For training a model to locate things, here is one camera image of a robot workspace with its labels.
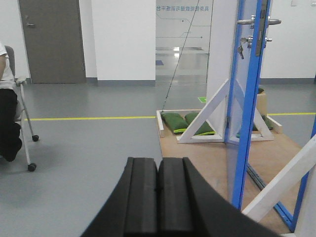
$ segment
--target black pants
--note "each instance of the black pants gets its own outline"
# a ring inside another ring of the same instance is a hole
[[[21,126],[14,122],[17,95],[13,90],[0,89],[0,155],[13,161],[22,147]]]

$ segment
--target black foam pad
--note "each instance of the black foam pad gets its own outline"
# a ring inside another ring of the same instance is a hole
[[[125,237],[157,235],[157,168],[152,158],[134,158]]]
[[[183,158],[192,219],[199,237],[278,237],[223,199]]]
[[[163,158],[158,176],[160,236],[192,236],[194,230],[182,159]]]
[[[128,158],[118,184],[81,237],[123,237],[132,167]]]

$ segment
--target wooden platform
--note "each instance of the wooden platform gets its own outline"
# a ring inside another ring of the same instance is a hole
[[[274,136],[274,141],[253,141],[250,148],[249,163],[266,183],[269,183],[301,149],[284,134],[274,133]],[[160,145],[163,157],[189,157],[206,181],[227,199],[227,164],[224,143],[178,144],[176,136],[166,129],[165,137],[160,138]],[[298,189],[299,184],[282,200],[291,213],[295,207]],[[251,178],[247,177],[243,207],[246,207],[258,193],[257,186]],[[260,223],[278,234],[290,232],[274,210],[270,211]]]

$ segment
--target chair leg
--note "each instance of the chair leg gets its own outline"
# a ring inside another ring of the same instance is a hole
[[[21,87],[21,99],[22,99],[22,104],[23,104],[23,108],[24,108],[24,111],[25,111],[25,114],[26,114],[26,118],[28,120],[28,123],[29,123],[29,128],[30,128],[30,131],[31,131],[31,135],[32,135],[32,140],[34,142],[37,142],[39,140],[39,136],[38,135],[35,135],[34,132],[33,132],[33,128],[32,128],[32,125],[31,125],[31,120],[30,120],[30,116],[29,116],[29,113],[28,113],[28,110],[26,108],[26,103],[24,101],[24,89],[23,89],[23,84],[20,85]]]
[[[25,153],[26,153],[26,160],[28,162],[28,165],[31,164],[31,160],[30,160],[30,154],[29,154],[29,148],[28,145],[26,143],[26,139],[24,138],[24,118],[23,118],[23,111],[21,113],[21,135],[22,135],[22,141],[23,141],[23,146],[25,149]]]

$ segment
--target person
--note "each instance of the person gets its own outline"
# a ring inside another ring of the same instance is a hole
[[[8,162],[15,159],[22,147],[19,138],[21,126],[14,121],[18,103],[14,88],[15,81],[10,69],[9,57],[0,42],[0,157]]]

